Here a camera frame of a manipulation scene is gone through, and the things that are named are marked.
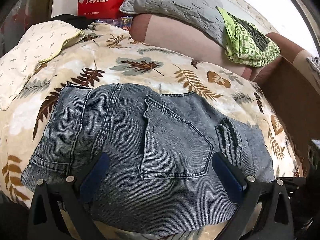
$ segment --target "gray quilted pillow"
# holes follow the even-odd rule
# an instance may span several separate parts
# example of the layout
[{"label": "gray quilted pillow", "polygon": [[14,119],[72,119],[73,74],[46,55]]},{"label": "gray quilted pillow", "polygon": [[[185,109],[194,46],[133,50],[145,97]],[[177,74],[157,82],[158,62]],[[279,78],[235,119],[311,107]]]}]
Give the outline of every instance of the gray quilted pillow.
[{"label": "gray quilted pillow", "polygon": [[128,14],[159,13],[181,21],[207,33],[223,46],[224,21],[216,9],[219,0],[124,0],[120,11]]}]

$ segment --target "brown sofa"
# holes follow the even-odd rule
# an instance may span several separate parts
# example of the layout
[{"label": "brown sofa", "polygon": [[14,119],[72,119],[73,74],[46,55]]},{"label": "brown sofa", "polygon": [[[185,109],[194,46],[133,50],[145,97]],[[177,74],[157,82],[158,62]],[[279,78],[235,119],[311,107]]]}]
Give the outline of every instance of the brown sofa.
[{"label": "brown sofa", "polygon": [[306,61],[311,55],[278,33],[267,36],[280,47],[281,56],[263,68],[230,62],[225,49],[200,30],[169,17],[138,15],[133,19],[130,33],[136,41],[220,65],[256,82],[282,119],[302,159],[308,154],[309,140],[320,138],[320,88]]}]

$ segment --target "gray fabric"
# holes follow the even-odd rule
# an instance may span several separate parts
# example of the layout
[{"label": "gray fabric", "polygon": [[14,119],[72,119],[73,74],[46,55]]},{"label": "gray fabric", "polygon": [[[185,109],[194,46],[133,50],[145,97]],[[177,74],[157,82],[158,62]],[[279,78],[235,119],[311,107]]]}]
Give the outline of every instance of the gray fabric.
[{"label": "gray fabric", "polygon": [[214,172],[222,151],[245,175],[274,180],[261,130],[230,119],[194,92],[160,95],[135,84],[68,85],[21,180],[63,181],[99,152],[110,166],[88,209],[94,220],[143,234],[171,234],[230,219]]},{"label": "gray fabric", "polygon": [[187,22],[207,33],[223,46],[224,20],[216,9],[219,0],[124,0],[119,10],[124,13],[159,13]]},{"label": "gray fabric", "polygon": [[318,88],[320,88],[320,61],[318,57],[307,57],[313,78]]}]

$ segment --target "green patterned fabric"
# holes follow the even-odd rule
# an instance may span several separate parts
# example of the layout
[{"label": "green patterned fabric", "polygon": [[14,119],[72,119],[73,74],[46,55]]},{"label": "green patterned fabric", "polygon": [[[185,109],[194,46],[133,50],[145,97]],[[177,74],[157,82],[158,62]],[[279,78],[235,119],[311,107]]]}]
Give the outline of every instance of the green patterned fabric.
[{"label": "green patterned fabric", "polygon": [[237,23],[226,10],[220,7],[217,9],[226,25],[228,34],[226,35],[226,55],[229,60],[253,67],[263,67],[280,55],[279,47],[270,39],[266,50],[261,51],[253,41],[251,34],[241,24]]}]

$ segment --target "bedsheet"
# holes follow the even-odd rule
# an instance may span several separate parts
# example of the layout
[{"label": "bedsheet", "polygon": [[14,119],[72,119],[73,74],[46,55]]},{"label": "bedsheet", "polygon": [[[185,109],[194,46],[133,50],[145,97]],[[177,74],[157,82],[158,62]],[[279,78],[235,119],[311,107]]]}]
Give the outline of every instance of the bedsheet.
[{"label": "bedsheet", "polygon": [[[33,193],[21,174],[38,145],[60,90],[67,82],[87,87],[135,83],[161,94],[194,91],[230,118],[262,130],[275,176],[298,176],[301,164],[284,128],[259,86],[220,66],[134,41],[128,32],[95,23],[86,38],[43,64],[6,111],[0,111],[0,187],[13,201],[30,207]],[[108,238],[143,239],[97,221]],[[183,232],[186,238],[212,239],[223,224]]]}]

